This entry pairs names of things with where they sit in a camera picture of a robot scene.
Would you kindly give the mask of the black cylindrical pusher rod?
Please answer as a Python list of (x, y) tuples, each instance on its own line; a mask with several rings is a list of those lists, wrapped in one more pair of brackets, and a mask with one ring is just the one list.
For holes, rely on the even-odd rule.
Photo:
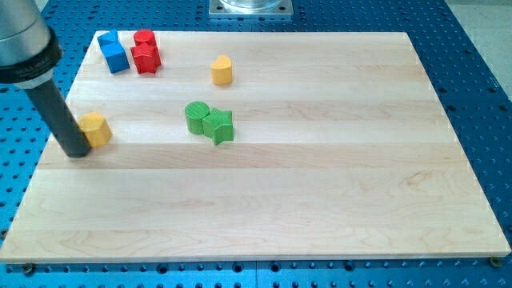
[(88, 155), (91, 146), (52, 79), (25, 93), (68, 157)]

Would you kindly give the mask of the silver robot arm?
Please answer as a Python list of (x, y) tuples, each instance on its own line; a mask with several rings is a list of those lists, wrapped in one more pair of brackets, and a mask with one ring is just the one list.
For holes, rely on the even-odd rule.
[(80, 158), (91, 146), (54, 82), (61, 58), (57, 35), (34, 1), (1, 2), (1, 83), (24, 90), (65, 154)]

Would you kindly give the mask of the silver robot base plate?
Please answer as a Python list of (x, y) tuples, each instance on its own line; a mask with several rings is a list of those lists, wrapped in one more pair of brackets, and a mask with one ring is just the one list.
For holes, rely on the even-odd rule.
[(209, 0), (209, 14), (235, 15), (292, 15), (292, 0)]

